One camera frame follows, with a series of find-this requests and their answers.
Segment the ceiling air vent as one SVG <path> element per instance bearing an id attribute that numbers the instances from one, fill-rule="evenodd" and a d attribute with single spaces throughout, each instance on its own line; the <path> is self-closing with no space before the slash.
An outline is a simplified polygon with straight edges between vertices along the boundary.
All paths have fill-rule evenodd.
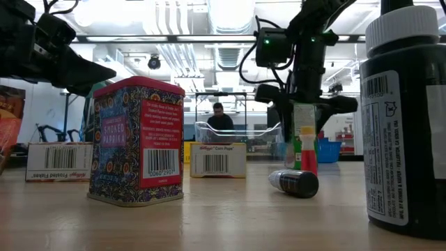
<path id="1" fill-rule="evenodd" d="M 244 55 L 242 48 L 216 48 L 215 67 L 217 72 L 237 71 Z"/>

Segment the background shelf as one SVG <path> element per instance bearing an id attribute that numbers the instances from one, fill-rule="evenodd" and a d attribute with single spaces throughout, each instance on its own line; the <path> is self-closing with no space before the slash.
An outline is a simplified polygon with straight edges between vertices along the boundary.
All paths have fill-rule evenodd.
<path id="1" fill-rule="evenodd" d="M 341 143 L 341 148 L 340 148 L 341 155 L 355 154 L 355 138 L 352 132 L 349 131 L 336 132 L 335 139 L 337 142 Z"/>

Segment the Corn Pops mini cereal box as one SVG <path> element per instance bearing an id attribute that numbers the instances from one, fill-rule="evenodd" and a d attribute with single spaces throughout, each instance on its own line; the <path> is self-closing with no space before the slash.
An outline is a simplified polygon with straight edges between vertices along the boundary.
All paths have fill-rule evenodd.
<path id="1" fill-rule="evenodd" d="M 190 144 L 190 177 L 245 178 L 247 147 L 244 143 Z"/>

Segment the orange brown snack bag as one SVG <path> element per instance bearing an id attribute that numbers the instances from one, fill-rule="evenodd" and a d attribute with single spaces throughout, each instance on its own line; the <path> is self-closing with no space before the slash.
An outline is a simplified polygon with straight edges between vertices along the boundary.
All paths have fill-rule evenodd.
<path id="1" fill-rule="evenodd" d="M 26 91 L 0 85 L 0 175 L 17 143 L 23 119 Z"/>

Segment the green mini cereal box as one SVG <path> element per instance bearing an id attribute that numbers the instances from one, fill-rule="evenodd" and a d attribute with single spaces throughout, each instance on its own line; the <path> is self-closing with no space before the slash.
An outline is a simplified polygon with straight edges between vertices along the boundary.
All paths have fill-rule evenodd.
<path id="1" fill-rule="evenodd" d="M 316 134 L 315 107 L 309 104 L 294 103 L 292 115 L 292 138 L 286 144 L 285 166 L 289 169 L 301 170 L 301 141 L 299 138 L 302 126 L 313 126 Z"/>

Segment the black aluminium table frame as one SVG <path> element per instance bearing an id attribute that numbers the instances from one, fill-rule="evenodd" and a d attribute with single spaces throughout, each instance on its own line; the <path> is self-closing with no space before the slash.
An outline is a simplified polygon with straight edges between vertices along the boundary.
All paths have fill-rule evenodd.
<path id="1" fill-rule="evenodd" d="M 364 158 L 362 155 L 340 155 L 338 161 L 363 161 Z M 248 162 L 282 162 L 282 159 L 279 157 L 275 157 L 272 155 L 259 155 L 256 153 L 248 153 L 247 154 Z M 6 168 L 20 168 L 26 167 L 27 157 L 25 155 L 18 156 L 13 155 L 9 158 Z"/>

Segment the black beam with light strips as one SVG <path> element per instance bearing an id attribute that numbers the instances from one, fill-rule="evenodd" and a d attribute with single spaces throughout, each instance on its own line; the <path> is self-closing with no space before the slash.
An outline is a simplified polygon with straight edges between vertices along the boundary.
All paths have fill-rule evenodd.
<path id="1" fill-rule="evenodd" d="M 110 35 L 88 36 L 77 35 L 72 44 L 223 44 L 254 43 L 256 37 L 248 35 Z"/>

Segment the person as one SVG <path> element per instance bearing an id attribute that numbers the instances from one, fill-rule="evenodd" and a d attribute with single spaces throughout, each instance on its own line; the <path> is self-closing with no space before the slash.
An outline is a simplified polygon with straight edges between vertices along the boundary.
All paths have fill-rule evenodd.
<path id="1" fill-rule="evenodd" d="M 224 113 L 222 103 L 216 102 L 213 105 L 213 116 L 207 120 L 210 127 L 217 130 L 217 135 L 213 132 L 210 133 L 211 142 L 232 142 L 233 137 L 228 136 L 225 130 L 234 130 L 232 118 Z"/>

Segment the blue plastic basket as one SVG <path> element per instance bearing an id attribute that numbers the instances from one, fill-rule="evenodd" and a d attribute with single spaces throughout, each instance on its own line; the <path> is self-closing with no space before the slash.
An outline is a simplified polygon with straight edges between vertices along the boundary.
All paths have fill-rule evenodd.
<path id="1" fill-rule="evenodd" d="M 331 142 L 328 138 L 317 141 L 318 163 L 335 163 L 339 159 L 341 142 Z"/>

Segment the Frosted Flakes mini cereal box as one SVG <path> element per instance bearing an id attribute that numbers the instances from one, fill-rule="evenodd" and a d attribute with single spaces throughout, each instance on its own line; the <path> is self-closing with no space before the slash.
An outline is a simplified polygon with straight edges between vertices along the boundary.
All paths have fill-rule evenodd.
<path id="1" fill-rule="evenodd" d="M 26 182 L 88 181 L 93 144 L 90 142 L 30 143 Z"/>

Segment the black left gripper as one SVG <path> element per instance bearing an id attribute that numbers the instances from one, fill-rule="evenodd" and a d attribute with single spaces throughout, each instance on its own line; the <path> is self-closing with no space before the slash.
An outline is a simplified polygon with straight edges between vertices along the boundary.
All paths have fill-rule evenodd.
<path id="1" fill-rule="evenodd" d="M 0 29 L 0 77 L 50 82 L 87 97 L 95 83 L 115 76 L 115 70 L 82 58 L 69 45 L 39 40 L 37 25 Z"/>

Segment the black monitor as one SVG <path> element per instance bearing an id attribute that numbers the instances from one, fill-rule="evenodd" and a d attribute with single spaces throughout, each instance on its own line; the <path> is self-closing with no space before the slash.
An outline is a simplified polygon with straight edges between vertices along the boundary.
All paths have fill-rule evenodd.
<path id="1" fill-rule="evenodd" d="M 280 122 L 279 115 L 274 106 L 267 109 L 267 126 L 274 128 Z"/>

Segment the clear plastic bin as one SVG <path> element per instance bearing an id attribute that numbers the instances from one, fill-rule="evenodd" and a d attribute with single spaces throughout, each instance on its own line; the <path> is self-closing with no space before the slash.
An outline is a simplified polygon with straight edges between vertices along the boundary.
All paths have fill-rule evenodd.
<path id="1" fill-rule="evenodd" d="M 195 139 L 201 143 L 242 143 L 246 146 L 247 159 L 253 161 L 283 162 L 286 151 L 280 123 L 259 130 L 248 130 L 245 127 L 217 130 L 206 122 L 196 122 Z"/>

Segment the dark background post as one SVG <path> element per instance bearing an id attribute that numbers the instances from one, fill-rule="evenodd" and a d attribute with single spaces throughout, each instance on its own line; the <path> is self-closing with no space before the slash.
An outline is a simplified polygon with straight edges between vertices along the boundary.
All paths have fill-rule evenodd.
<path id="1" fill-rule="evenodd" d="M 64 108 L 64 121 L 63 121 L 63 136 L 64 136 L 64 142 L 66 141 L 67 137 L 67 125 L 68 125 L 68 108 L 70 104 L 70 93 L 64 93 L 65 94 L 65 108 Z"/>

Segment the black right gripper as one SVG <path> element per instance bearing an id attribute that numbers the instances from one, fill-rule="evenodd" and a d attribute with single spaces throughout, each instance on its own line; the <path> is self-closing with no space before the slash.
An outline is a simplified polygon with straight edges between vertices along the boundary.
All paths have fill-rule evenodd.
<path id="1" fill-rule="evenodd" d="M 294 102 L 313 105 L 316 108 L 316 134 L 322 130 L 332 114 L 353 113 L 358 109 L 358 101 L 352 97 L 323 98 L 321 75 L 310 72 L 291 73 L 283 89 L 270 84 L 260 84 L 254 99 L 257 102 L 273 103 L 279 115 L 285 142 L 290 142 L 293 134 L 291 127 Z"/>

